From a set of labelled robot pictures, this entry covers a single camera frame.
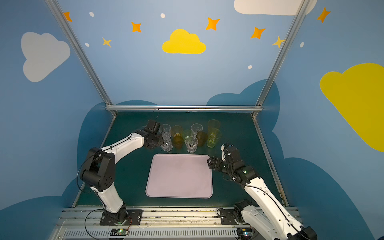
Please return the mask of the clear faceted glass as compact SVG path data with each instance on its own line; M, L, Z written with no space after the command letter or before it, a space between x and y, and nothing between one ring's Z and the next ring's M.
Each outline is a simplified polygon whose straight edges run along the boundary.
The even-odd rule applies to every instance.
M171 126L168 125L168 124L162 124L161 127L160 127L160 131L161 131L161 134L162 136L168 136L168 137L171 137L172 134L171 134Z
M163 134L162 137L163 137L163 143L161 144L161 148L165 152L170 152L173 149L171 136L169 134Z
M198 148L198 139L195 137L186 137L185 144L189 153L194 153Z

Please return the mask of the lilac plastic tray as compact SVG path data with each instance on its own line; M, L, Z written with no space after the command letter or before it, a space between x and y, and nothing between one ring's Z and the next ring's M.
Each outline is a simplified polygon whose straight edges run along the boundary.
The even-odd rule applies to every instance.
M213 195L208 155L156 154L146 195L152 198L209 199Z

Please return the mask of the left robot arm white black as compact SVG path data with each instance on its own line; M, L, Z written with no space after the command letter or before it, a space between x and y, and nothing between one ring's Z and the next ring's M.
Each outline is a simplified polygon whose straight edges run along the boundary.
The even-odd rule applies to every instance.
M144 128L110 146L89 150L79 171L79 178L90 186L103 204L102 225L122 226L129 218L126 204L115 187L117 163L137 149L154 149L162 144L162 134Z

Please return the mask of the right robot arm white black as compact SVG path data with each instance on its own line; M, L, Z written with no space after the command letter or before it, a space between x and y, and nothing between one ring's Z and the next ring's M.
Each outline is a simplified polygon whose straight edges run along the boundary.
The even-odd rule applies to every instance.
M271 193L257 171L241 158L233 145L221 147L222 156L207 160L209 169L221 172L239 184L261 208L248 200L234 205L234 221L239 225L249 225L266 240L316 240L316 232L297 221Z

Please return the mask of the dark amber dimpled glass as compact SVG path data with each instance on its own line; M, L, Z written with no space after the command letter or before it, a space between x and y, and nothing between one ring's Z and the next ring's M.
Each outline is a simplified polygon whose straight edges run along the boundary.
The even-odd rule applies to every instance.
M196 138L198 140L198 147L202 147L206 143L208 135L203 131L199 131L196 134Z
M182 149L184 145L184 139L182 136L175 136L173 137L173 146L176 149Z

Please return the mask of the pale green small glass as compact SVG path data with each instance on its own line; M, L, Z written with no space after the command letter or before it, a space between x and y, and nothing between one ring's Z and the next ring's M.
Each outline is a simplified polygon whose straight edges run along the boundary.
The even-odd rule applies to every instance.
M183 130L183 132L182 132L182 137L183 137L184 140L185 140L186 138L188 138L188 137L193 137L193 136L194 136L193 131L190 130L190 129L185 129L185 130Z

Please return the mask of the dark amber dimpled glass right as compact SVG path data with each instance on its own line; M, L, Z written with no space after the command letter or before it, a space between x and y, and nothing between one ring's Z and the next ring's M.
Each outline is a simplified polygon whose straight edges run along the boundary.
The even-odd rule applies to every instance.
M199 131L196 134L196 138L198 140L198 147L202 147L206 143L208 135L203 131Z

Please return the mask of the tall green yellow glass rear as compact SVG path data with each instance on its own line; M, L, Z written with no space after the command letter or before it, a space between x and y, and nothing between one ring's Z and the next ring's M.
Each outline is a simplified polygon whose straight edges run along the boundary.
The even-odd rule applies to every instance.
M214 131L218 131L220 130L220 128L221 128L220 121L216 119L212 119L208 121L208 134L213 133Z

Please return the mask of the clear smooth glass rear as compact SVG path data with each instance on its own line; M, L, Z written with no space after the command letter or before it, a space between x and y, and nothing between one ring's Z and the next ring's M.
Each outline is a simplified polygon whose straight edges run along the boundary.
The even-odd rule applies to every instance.
M193 132L193 136L196 137L198 132L203 130L203 126L201 124L195 123L191 125L191 131Z

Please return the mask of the right green circuit board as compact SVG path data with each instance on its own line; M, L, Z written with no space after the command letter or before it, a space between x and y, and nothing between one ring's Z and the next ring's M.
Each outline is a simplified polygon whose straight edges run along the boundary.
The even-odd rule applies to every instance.
M237 240L252 240L254 236L252 228L237 228Z

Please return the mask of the green circuit board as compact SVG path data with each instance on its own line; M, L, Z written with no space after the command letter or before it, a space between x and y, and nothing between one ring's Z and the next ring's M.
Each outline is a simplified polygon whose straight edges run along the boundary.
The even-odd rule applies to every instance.
M237 240L252 240L254 236L252 228L237 228Z
M110 232L110 237L125 237L129 234L130 230L128 228L124 229L112 229Z

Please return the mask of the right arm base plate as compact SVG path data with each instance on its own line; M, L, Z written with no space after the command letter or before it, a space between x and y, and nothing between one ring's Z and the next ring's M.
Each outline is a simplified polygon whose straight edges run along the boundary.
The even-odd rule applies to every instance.
M219 208L217 213L220 217L222 225L238 225L239 224L239 211L235 209Z

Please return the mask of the aluminium rail front base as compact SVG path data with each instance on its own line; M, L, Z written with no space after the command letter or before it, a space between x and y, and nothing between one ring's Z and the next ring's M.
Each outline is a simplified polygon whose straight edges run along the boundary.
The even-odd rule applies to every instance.
M50 235L51 240L236 240L237 228L249 225L222 225L218 207L137 207L142 210L138 226L100 226L99 208L63 209ZM110 237L112 229L130 230L125 237ZM254 230L252 240L263 237Z

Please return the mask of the aluminium frame post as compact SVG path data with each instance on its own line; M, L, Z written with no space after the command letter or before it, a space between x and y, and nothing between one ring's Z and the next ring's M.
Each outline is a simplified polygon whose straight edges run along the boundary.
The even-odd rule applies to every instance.
M91 81L96 87L99 95L101 96L102 100L106 104L106 107L108 107L109 105L112 105L113 103L110 97L108 96L100 78L96 74L96 71L94 70L90 60L86 56L86 53L83 50L83 47L81 46L80 41L78 40L72 27L70 26L70 22L66 19L59 2L52 1L52 0L45 0L45 2L48 5L51 13L55 17L56 21L58 22L59 26L61 27L69 43L71 44L72 48L74 49L85 71L87 72L88 76L90 77Z
M276 58L276 61L273 65L273 68L267 78L266 83L264 84L264 87L262 88L262 91L258 97L256 107L258 107L260 110L256 110L252 112L252 118L255 120L258 113L263 110L263 104L268 96L268 93L270 92L270 89L278 76L278 73L280 71L280 68L283 65L283 62L290 50L291 45L293 44L295 37L297 33L299 32L299 29L306 17L307 9L310 8L311 5L310 0L302 1L299 5L298 11L293 19L293 22L288 30L288 33L286 35L286 40L283 43L283 46L280 48L278 56Z

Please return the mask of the aluminium frame right post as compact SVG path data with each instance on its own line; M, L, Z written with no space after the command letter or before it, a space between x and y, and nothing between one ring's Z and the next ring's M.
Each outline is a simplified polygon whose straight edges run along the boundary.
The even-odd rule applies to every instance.
M290 50L291 45L293 44L295 37L297 33L299 32L299 29L306 17L307 9L310 8L311 5L310 0L302 1L299 5L298 11L293 19L293 22L288 30L288 33L286 35L286 40L283 43L283 46L280 48L278 56L276 58L276 61L273 65L273 68L267 78L266 83L264 84L264 87L262 88L262 91L258 97L256 107L258 107L260 110L256 110L252 112L252 118L255 120L258 113L263 110L263 104L268 96L268 93L270 92L270 89L278 76L278 73L280 71L280 68L283 65L283 62Z

